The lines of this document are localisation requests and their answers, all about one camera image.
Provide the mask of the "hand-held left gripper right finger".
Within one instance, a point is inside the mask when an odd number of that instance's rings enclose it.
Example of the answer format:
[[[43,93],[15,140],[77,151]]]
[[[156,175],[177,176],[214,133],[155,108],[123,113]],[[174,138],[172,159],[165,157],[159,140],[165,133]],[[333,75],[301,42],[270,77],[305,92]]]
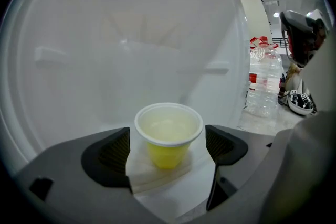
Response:
[[[215,163],[209,197],[179,216],[177,223],[187,223],[224,204],[249,180],[267,155],[274,138],[220,125],[206,125],[205,145]]]

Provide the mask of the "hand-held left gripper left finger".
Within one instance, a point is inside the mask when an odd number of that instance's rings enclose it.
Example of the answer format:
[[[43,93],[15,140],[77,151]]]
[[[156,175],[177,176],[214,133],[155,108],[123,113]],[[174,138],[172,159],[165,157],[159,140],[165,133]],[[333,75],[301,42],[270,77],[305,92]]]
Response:
[[[51,223],[161,223],[133,195],[129,153],[128,127],[91,134],[46,149],[15,182]]]

